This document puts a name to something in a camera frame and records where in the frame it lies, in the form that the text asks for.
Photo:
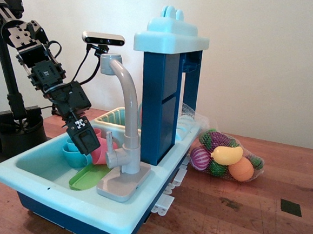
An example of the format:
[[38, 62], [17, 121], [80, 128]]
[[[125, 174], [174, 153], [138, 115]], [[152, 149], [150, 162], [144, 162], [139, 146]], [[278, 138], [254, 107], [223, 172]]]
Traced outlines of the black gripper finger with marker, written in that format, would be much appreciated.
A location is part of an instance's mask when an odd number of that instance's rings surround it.
[[67, 134], [80, 153], [88, 155], [101, 146], [87, 117], [67, 118], [65, 124]]

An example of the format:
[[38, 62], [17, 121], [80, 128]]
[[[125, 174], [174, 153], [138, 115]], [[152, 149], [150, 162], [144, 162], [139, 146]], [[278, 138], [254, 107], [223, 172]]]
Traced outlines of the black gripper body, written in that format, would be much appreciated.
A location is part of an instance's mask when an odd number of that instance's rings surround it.
[[78, 121], [91, 103], [78, 82], [60, 84], [45, 94], [67, 124]]

